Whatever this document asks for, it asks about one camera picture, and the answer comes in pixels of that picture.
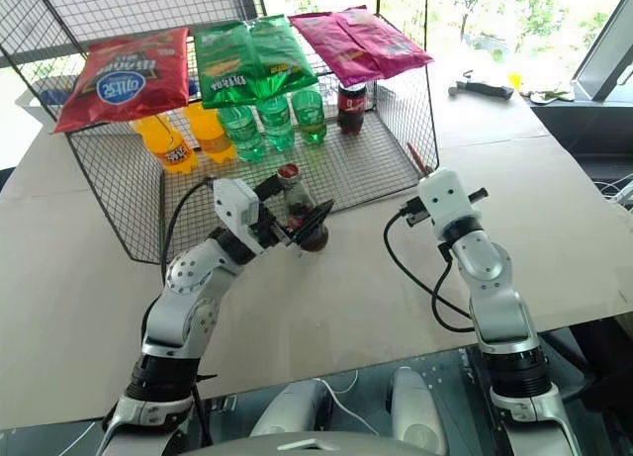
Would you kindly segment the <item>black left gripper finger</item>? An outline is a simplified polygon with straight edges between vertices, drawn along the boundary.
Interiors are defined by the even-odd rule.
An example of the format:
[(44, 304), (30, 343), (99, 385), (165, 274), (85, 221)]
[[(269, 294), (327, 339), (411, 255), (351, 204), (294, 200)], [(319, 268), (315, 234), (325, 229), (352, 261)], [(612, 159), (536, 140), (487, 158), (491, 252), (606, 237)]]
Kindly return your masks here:
[(265, 202), (268, 199), (281, 194), (283, 190), (284, 185), (277, 174), (269, 176), (253, 189), (260, 202)]
[(329, 238), (324, 221), (333, 205), (334, 200), (330, 199), (314, 207), (300, 203), (290, 206), (288, 225), (293, 231), (293, 242), (300, 248), (324, 248)]

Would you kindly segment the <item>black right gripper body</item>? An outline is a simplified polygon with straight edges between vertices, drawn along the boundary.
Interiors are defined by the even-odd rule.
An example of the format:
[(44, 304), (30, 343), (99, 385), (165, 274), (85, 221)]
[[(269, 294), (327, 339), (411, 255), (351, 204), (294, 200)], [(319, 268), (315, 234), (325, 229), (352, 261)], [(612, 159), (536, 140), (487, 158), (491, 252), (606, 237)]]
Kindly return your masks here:
[[(488, 191), (485, 188), (473, 192), (468, 196), (471, 204), (474, 204), (489, 196)], [(425, 221), (430, 217), (429, 212), (426, 210), (422, 201), (418, 198), (412, 198), (405, 202), (405, 219), (409, 226), (414, 226), (422, 221)]]

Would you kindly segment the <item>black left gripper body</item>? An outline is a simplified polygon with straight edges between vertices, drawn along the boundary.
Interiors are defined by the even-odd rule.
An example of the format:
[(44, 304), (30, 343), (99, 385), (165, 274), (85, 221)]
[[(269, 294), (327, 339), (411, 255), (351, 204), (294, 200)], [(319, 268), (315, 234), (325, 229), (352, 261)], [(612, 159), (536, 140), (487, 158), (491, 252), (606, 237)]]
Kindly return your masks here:
[(280, 223), (268, 207), (260, 202), (258, 205), (258, 217), (253, 225), (249, 226), (257, 243), (264, 249), (273, 247), (278, 243), (289, 246), (295, 240), (295, 232)]

